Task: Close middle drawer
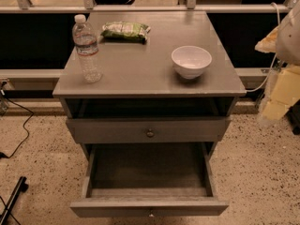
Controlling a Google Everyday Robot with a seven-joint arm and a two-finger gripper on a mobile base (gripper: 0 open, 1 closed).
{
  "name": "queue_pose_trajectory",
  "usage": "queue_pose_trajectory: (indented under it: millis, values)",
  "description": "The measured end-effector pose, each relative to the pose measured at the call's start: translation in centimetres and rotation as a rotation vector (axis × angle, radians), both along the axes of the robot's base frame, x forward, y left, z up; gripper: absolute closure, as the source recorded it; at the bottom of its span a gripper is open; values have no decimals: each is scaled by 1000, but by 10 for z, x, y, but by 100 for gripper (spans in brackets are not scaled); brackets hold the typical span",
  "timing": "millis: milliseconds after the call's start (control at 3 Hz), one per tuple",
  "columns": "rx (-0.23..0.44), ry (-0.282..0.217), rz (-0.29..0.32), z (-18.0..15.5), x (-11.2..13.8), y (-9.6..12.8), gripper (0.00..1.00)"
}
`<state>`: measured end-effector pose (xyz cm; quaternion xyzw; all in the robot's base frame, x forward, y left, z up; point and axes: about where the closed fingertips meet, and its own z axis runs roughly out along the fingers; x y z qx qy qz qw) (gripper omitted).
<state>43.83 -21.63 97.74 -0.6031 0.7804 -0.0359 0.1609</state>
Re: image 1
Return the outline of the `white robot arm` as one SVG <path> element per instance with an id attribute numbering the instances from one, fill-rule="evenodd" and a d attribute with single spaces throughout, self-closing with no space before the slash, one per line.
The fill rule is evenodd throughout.
<path id="1" fill-rule="evenodd" d="M 287 66 L 272 72 L 259 108 L 259 121 L 269 125 L 279 121 L 300 100 L 300 2 L 281 23 L 255 45 L 261 53 L 274 53 Z"/>

